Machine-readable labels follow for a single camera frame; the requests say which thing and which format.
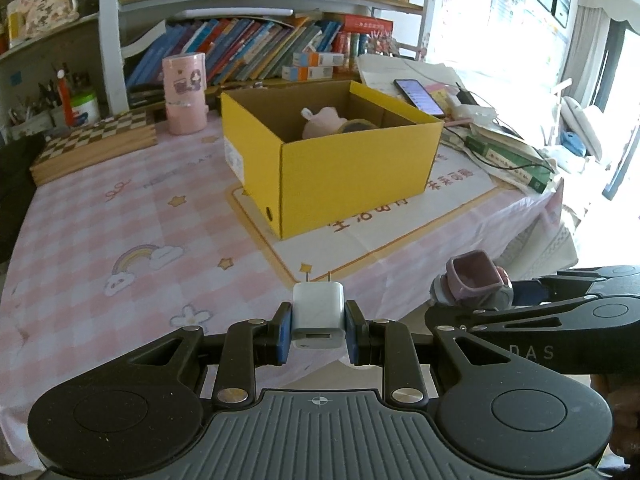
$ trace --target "yellow cardboard box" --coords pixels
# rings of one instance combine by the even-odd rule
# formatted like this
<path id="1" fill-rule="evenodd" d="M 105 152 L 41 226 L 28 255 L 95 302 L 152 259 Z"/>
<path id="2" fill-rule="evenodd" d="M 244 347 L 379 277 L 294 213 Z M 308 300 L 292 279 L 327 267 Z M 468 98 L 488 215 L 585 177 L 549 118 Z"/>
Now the yellow cardboard box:
<path id="1" fill-rule="evenodd" d="M 302 140 L 302 108 L 379 129 Z M 353 81 L 222 94 L 225 155 L 280 238 L 424 191 L 443 123 Z"/>

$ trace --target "pink tumbler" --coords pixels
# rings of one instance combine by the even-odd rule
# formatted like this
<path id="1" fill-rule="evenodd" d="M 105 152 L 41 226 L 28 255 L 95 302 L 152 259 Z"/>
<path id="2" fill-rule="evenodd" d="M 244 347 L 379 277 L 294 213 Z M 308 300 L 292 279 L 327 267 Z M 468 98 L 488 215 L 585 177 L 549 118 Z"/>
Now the pink tumbler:
<path id="1" fill-rule="evenodd" d="M 207 70 L 202 53 L 177 54 L 162 60 L 169 132 L 194 134 L 207 126 Z"/>

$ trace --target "phone screen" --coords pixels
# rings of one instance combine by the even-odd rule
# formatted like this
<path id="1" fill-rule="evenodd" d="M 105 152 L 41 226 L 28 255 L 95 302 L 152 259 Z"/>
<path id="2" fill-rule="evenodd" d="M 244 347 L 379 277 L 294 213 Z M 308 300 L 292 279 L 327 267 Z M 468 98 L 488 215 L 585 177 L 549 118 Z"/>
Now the phone screen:
<path id="1" fill-rule="evenodd" d="M 443 117 L 444 112 L 434 101 L 433 97 L 424 89 L 418 80 L 415 79 L 396 79 L 394 81 L 402 93 L 406 95 L 409 101 L 418 108 L 434 117 Z"/>

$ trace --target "white power adapter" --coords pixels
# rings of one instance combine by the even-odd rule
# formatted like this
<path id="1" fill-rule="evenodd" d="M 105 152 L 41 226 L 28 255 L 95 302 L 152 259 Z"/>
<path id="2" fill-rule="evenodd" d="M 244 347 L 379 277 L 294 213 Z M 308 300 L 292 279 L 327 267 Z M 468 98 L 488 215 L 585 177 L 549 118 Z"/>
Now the white power adapter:
<path id="1" fill-rule="evenodd" d="M 344 345 L 344 289 L 338 282 L 305 282 L 293 286 L 291 339 L 296 348 L 341 348 Z"/>

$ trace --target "tablecloth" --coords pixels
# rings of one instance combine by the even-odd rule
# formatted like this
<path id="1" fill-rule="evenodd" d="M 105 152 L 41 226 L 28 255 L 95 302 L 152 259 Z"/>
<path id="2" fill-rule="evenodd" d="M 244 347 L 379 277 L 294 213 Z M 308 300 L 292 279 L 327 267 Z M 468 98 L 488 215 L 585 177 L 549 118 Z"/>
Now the tablecloth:
<path id="1" fill-rule="evenodd" d="M 291 282 L 233 206 L 239 182 L 221 138 L 214 114 L 193 136 L 172 137 L 159 125 L 157 146 L 36 192 L 0 302 L 0 428 L 23 462 L 40 467 L 26 423 L 31 405 L 56 384 L 187 324 L 217 333 L 271 319 L 290 298 Z M 442 196 L 465 188 L 432 182 L 433 197 L 436 187 L 446 188 Z M 346 297 L 367 319 L 399 319 L 428 298 L 450 256 L 475 248 L 499 255 L 552 195 L 494 189 L 392 250 L 372 248 L 372 258 L 340 276 Z M 296 270 L 295 279 L 315 272 Z M 292 352 L 285 367 L 257 371 L 258 387 L 286 384 L 341 355 Z"/>

